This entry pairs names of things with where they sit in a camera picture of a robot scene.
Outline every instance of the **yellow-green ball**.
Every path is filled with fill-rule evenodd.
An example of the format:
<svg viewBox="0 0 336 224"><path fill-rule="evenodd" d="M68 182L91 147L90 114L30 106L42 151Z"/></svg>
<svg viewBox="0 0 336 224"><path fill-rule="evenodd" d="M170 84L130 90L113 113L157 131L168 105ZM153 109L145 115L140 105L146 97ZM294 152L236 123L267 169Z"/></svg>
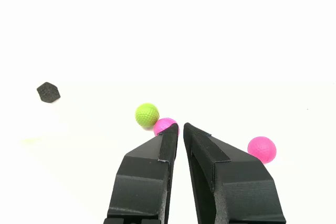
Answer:
<svg viewBox="0 0 336 224"><path fill-rule="evenodd" d="M136 121L145 128L152 127L159 119L159 111L151 103L140 105L135 112Z"/></svg>

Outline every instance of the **pink ball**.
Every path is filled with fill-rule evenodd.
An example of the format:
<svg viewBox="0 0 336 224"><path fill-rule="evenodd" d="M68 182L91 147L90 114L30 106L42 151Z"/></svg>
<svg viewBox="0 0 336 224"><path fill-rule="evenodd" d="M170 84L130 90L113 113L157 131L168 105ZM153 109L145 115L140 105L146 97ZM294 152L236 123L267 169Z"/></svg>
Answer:
<svg viewBox="0 0 336 224"><path fill-rule="evenodd" d="M161 131L164 131L166 128L169 128L173 123L177 123L174 119L171 118L162 118L159 119L154 125L154 134L157 136Z"/></svg>
<svg viewBox="0 0 336 224"><path fill-rule="evenodd" d="M249 142L247 152L260 159L263 164L267 164L277 155L277 148L269 138L258 136Z"/></svg>

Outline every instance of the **black hexagonal object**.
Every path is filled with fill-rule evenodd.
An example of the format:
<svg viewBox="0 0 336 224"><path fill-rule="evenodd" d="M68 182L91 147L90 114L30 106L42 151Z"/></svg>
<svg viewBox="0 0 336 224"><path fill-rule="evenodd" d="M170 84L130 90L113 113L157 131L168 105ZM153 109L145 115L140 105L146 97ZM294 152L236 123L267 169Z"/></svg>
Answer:
<svg viewBox="0 0 336 224"><path fill-rule="evenodd" d="M37 92L43 102L52 103L59 99L61 96L55 85L45 82L37 88Z"/></svg>

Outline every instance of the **white background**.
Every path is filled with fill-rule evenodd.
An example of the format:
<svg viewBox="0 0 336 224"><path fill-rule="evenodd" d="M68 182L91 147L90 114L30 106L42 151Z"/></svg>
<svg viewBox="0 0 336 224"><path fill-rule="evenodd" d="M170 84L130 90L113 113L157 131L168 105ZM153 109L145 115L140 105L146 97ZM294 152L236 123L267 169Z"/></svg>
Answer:
<svg viewBox="0 0 336 224"><path fill-rule="evenodd" d="M0 0L0 223L102 223L124 154L153 136L134 120L143 102L242 150L271 138L288 223L330 221L335 3ZM256 80L325 82L232 82ZM180 139L170 223L183 221L196 212Z"/></svg>

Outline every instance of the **ball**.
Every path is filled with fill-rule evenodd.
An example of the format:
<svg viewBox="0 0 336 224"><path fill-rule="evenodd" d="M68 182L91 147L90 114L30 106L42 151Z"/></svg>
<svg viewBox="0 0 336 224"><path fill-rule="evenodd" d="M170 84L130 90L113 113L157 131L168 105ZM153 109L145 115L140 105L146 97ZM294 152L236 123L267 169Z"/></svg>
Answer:
<svg viewBox="0 0 336 224"><path fill-rule="evenodd" d="M258 136L249 142L247 152L258 158L263 164L267 164L277 155L277 148L271 139Z"/></svg>
<svg viewBox="0 0 336 224"><path fill-rule="evenodd" d="M144 128L152 127L159 119L159 111L151 103L140 105L135 111L135 119Z"/></svg>
<svg viewBox="0 0 336 224"><path fill-rule="evenodd" d="M166 128L169 128L173 123L177 122L171 118L162 118L158 120L154 125L155 136L157 136L161 131L164 131Z"/></svg>

